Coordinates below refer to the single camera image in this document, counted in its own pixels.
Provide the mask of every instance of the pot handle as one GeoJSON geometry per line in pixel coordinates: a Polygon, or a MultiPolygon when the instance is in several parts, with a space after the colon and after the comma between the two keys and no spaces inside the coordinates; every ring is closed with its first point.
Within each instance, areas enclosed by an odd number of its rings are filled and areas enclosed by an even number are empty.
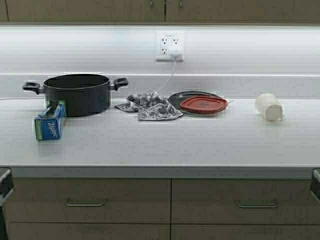
{"type": "Polygon", "coordinates": [[[128,84],[128,79],[126,79],[125,77],[119,78],[113,81],[113,86],[110,86],[110,90],[118,91],[118,88],[128,86],[128,84]]]}
{"type": "Polygon", "coordinates": [[[23,85],[23,90],[35,92],[37,95],[44,93],[44,89],[40,87],[39,83],[30,82],[30,81],[26,82],[23,85]]]}

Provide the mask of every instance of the white container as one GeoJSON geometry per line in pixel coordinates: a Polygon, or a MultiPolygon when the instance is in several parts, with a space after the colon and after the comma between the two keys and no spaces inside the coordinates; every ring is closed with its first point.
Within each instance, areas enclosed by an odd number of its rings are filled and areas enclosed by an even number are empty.
{"type": "Polygon", "coordinates": [[[284,117],[284,110],[276,96],[272,93],[264,93],[257,97],[255,108],[269,121],[276,121],[284,117]]]}

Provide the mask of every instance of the dish towel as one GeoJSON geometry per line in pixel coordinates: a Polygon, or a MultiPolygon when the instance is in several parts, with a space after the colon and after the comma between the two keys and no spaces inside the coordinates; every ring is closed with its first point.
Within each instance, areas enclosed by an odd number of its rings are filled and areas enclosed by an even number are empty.
{"type": "Polygon", "coordinates": [[[130,94],[127,100],[127,103],[115,107],[124,112],[138,112],[140,121],[174,120],[183,115],[164,96],[159,96],[155,91],[130,94]]]}

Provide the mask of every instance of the cooking pot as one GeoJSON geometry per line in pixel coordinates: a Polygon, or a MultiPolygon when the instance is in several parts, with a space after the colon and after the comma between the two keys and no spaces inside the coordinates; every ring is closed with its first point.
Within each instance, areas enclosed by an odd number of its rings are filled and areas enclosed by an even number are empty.
{"type": "Polygon", "coordinates": [[[48,105],[64,101],[67,117],[84,117],[98,114],[109,108],[110,90],[127,86],[128,80],[120,78],[110,84],[106,76],[97,74],[69,74],[52,77],[39,83],[26,82],[23,89],[37,95],[44,94],[48,105]]]}

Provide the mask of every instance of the power outlet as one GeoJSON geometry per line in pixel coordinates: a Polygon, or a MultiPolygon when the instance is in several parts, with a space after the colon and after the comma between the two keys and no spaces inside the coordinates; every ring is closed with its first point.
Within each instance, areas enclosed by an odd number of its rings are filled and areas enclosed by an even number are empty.
{"type": "Polygon", "coordinates": [[[156,61],[173,61],[170,56],[171,49],[179,48],[182,50],[182,56],[178,61],[184,61],[185,56],[185,33],[184,32],[163,32],[156,33],[156,48],[155,59],[156,61]]]}
{"type": "Polygon", "coordinates": [[[166,55],[168,54],[168,38],[163,36],[160,40],[160,54],[161,55],[166,55]]]}

